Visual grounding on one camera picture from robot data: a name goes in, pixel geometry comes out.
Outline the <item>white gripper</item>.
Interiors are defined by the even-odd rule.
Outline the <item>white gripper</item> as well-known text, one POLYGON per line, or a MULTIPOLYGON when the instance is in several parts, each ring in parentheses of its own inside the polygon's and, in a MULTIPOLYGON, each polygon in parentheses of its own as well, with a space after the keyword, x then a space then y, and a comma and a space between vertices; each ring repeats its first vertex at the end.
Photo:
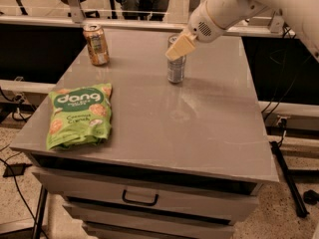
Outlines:
POLYGON ((165 55, 175 61, 195 49, 195 40, 209 43, 229 28, 266 8, 255 0, 205 0, 190 15, 187 31, 182 31, 165 55))

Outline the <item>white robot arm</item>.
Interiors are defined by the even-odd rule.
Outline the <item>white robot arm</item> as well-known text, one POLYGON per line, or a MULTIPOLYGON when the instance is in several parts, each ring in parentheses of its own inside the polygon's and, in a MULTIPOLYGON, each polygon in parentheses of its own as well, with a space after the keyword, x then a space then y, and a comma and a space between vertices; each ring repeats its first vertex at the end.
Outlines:
POLYGON ((319 56, 319 0, 205 0, 165 55, 173 61, 210 43, 238 22, 270 8, 282 17, 313 57, 319 56))

